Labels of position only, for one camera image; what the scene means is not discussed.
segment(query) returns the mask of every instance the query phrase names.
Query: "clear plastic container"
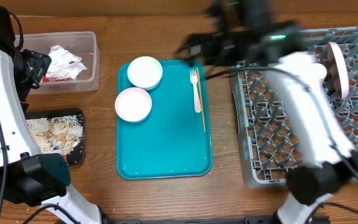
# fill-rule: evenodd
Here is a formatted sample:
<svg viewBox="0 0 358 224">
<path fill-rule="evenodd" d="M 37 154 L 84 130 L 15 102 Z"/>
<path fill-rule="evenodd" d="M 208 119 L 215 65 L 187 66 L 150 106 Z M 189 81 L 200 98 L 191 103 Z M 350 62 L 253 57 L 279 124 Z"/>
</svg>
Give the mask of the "clear plastic container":
<svg viewBox="0 0 358 224">
<path fill-rule="evenodd" d="M 16 36 L 15 45 L 19 44 Z M 49 34 L 24 35 L 23 49 L 34 50 L 48 55 L 50 48 L 60 45 L 72 54 L 82 58 L 88 68 L 80 72 L 76 80 L 42 82 L 40 88 L 31 90 L 30 94 L 73 93 L 80 91 L 96 91 L 99 89 L 100 55 L 93 32 L 61 32 Z"/>
</svg>

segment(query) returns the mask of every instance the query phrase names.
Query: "fork handle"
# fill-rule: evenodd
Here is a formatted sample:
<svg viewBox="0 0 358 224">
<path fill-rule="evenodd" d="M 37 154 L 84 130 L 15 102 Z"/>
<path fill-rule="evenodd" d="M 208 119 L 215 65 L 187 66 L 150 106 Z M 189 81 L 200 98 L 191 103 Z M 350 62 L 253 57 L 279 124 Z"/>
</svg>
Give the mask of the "fork handle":
<svg viewBox="0 0 358 224">
<path fill-rule="evenodd" d="M 194 92 L 194 110 L 196 111 L 196 113 L 200 113 L 201 103 L 200 103 L 200 98 L 198 96 L 197 85 L 195 83 L 193 84 L 193 92 Z"/>
</svg>

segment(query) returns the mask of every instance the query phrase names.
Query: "wire grid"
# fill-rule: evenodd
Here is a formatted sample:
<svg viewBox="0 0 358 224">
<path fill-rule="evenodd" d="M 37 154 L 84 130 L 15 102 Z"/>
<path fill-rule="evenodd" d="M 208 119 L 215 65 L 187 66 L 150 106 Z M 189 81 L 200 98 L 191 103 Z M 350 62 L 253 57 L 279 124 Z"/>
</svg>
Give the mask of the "wire grid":
<svg viewBox="0 0 358 224">
<path fill-rule="evenodd" d="M 335 93 L 328 100 L 346 136 L 358 148 L 357 34 L 358 28 L 352 32 L 338 32 L 337 29 L 326 29 L 322 32 L 307 30 L 305 40 L 310 44 L 309 51 L 315 55 L 319 62 L 329 60 L 326 45 L 328 42 L 337 42 L 342 49 L 349 76 L 349 96 L 344 100 L 338 100 L 337 93 Z M 243 61 L 237 65 L 237 67 L 245 66 L 256 66 L 256 64 L 248 64 Z M 231 79 L 231 87 L 235 89 L 237 116 L 244 115 L 247 120 L 245 123 L 241 123 L 241 119 L 238 120 L 238 138 L 239 145 L 252 150 L 250 158 L 247 157 L 247 152 L 243 153 L 245 153 L 247 162 L 250 162 L 254 178 L 265 180 L 265 184 L 283 184 L 286 172 L 301 164 L 301 156 L 298 151 L 298 133 L 296 126 L 287 117 L 285 105 L 277 99 L 277 91 L 269 88 L 269 83 L 264 78 L 263 72 L 239 72 L 237 76 Z M 243 108 L 245 112 L 239 114 L 241 111 L 238 108 Z"/>
</svg>

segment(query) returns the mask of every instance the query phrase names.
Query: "white fork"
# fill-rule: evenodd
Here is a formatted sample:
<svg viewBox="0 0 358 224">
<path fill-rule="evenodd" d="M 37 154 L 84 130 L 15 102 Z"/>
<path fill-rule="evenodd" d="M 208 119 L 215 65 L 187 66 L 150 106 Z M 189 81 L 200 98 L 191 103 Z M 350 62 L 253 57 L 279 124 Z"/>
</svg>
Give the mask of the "white fork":
<svg viewBox="0 0 358 224">
<path fill-rule="evenodd" d="M 197 78 L 196 70 L 190 71 L 190 82 L 191 82 L 191 84 L 193 84 L 194 110 L 196 111 L 196 113 L 200 113 L 201 112 L 201 103 L 200 103 L 200 97 L 198 96 L 198 90 L 197 90 L 198 78 Z"/>
</svg>

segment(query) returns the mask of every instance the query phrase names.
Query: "wooden table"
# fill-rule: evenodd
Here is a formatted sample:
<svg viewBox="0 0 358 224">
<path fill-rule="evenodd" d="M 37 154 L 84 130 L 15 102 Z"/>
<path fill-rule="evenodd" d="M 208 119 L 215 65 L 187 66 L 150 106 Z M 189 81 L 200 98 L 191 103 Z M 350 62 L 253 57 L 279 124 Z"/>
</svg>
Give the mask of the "wooden table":
<svg viewBox="0 0 358 224">
<path fill-rule="evenodd" d="M 358 13 L 279 14 L 296 19 L 307 29 L 358 26 Z M 70 167 L 72 184 L 114 219 L 243 218 L 269 215 L 287 197 L 286 190 L 248 189 L 241 175 L 234 104 L 226 79 L 208 81 L 209 117 L 214 164 L 204 177 L 138 180 L 123 179 L 116 170 L 117 73 L 141 55 L 172 59 L 187 34 L 209 31 L 204 16 L 188 17 L 72 17 L 21 19 L 25 34 L 93 31 L 101 52 L 100 89 L 66 95 L 30 96 L 30 110 L 79 107 L 86 120 L 86 159 Z M 358 209 L 358 184 L 344 187 L 333 199 Z M 23 222 L 35 208 L 4 202 L 1 223 Z M 333 223 L 358 223 L 358 216 L 327 207 L 321 214 Z M 57 218 L 42 212 L 34 223 Z"/>
</svg>

